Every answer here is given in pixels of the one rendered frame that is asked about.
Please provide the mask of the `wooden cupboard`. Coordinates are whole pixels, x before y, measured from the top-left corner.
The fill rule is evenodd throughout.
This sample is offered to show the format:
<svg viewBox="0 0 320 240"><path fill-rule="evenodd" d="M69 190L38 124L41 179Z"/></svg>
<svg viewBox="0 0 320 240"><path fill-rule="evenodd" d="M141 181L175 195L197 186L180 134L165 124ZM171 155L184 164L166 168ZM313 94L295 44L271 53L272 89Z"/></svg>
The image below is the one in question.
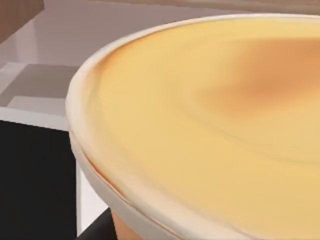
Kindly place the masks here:
<svg viewBox="0 0 320 240"><path fill-rule="evenodd" d="M0 0L0 44L44 9L44 0Z"/></svg>

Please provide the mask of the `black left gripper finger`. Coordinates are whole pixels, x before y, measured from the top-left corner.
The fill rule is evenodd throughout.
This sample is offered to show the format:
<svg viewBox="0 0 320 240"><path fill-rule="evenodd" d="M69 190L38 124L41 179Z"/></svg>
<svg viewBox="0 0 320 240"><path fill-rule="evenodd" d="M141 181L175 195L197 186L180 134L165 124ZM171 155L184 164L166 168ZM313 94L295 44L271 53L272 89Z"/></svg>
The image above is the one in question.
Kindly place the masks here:
<svg viewBox="0 0 320 240"><path fill-rule="evenodd" d="M75 240L118 240L110 208L106 209Z"/></svg>

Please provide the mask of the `orange cup with cream rim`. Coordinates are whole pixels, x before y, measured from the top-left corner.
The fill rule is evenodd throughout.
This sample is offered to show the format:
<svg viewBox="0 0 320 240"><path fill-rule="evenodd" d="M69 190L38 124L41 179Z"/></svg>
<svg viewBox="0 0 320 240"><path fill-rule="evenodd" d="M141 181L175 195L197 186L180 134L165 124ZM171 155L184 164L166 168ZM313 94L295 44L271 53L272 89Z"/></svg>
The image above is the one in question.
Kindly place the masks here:
<svg viewBox="0 0 320 240"><path fill-rule="evenodd" d="M143 240L320 240L320 16L130 34L78 69L65 108L83 173Z"/></svg>

